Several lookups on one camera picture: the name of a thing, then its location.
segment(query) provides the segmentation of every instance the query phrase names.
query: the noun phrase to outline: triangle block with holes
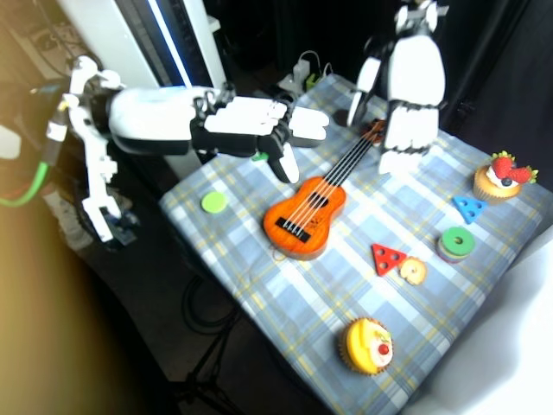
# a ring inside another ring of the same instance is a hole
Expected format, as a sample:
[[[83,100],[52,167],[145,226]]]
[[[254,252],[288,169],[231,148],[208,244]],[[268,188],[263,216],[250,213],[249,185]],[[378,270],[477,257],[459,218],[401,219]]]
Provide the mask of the triangle block with holes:
[[[407,255],[403,252],[379,244],[372,244],[372,256],[379,277],[385,275],[386,272],[394,266],[398,266],[407,258]]]
[[[487,206],[485,201],[478,201],[464,196],[455,196],[453,203],[467,224],[473,223]]]

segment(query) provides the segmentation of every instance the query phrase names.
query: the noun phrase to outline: strawberry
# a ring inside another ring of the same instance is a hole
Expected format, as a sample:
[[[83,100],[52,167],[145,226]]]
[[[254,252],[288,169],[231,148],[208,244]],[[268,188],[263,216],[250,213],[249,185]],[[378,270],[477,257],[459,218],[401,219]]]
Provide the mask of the strawberry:
[[[509,173],[507,173],[507,177],[520,184],[526,183],[532,178],[532,170],[528,169],[527,167],[513,169]]]
[[[507,177],[512,169],[512,159],[510,157],[498,157],[492,161],[492,169],[499,179]]]

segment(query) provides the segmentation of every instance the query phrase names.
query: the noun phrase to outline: tablecloth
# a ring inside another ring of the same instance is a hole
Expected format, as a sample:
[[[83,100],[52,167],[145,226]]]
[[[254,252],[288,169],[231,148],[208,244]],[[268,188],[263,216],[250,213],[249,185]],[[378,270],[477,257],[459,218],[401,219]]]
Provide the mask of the tablecloth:
[[[349,108],[352,88],[332,75],[301,97],[299,105],[332,117],[337,109]],[[382,118],[385,103],[373,99],[371,113]],[[295,149],[302,178],[323,176],[356,140],[355,132],[331,120],[321,146]],[[264,234],[266,210],[299,187],[280,183],[265,162],[217,156],[161,200],[182,238],[337,413],[396,413],[482,305],[553,202],[549,191],[526,185],[519,197],[487,207],[477,221],[465,225],[451,198],[473,197],[474,171],[488,155],[440,132],[411,176],[380,176],[378,157],[378,149],[371,149],[343,184],[348,197],[344,211],[332,226],[326,251],[312,261],[284,258]],[[214,190],[229,201],[216,215],[200,207],[202,196]],[[475,251],[458,265],[435,254],[436,239],[452,226],[464,226],[476,239]],[[426,281],[412,286],[396,269],[377,277],[373,243],[424,261]],[[394,341],[393,360],[377,376],[351,371],[338,354],[341,330],[360,316],[378,319]]]

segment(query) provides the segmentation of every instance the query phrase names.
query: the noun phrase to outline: green cable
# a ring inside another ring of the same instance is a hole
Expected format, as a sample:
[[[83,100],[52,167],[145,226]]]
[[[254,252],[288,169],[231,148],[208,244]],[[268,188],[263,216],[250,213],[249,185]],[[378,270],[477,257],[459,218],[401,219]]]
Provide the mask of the green cable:
[[[44,162],[40,162],[35,173],[35,178],[33,179],[33,182],[31,183],[27,191],[13,201],[0,198],[0,205],[7,206],[8,208],[18,208],[25,203],[28,203],[38,193],[47,173],[48,165]]]

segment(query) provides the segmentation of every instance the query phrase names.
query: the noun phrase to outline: ukulele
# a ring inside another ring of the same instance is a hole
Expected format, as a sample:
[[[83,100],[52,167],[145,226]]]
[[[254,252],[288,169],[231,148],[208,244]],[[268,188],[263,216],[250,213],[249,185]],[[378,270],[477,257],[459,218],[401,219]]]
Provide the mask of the ukulele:
[[[279,251],[300,260],[315,259],[324,252],[330,225],[346,202],[340,185],[384,132],[385,121],[374,120],[371,129],[324,177],[306,180],[294,196],[267,211],[263,228]]]

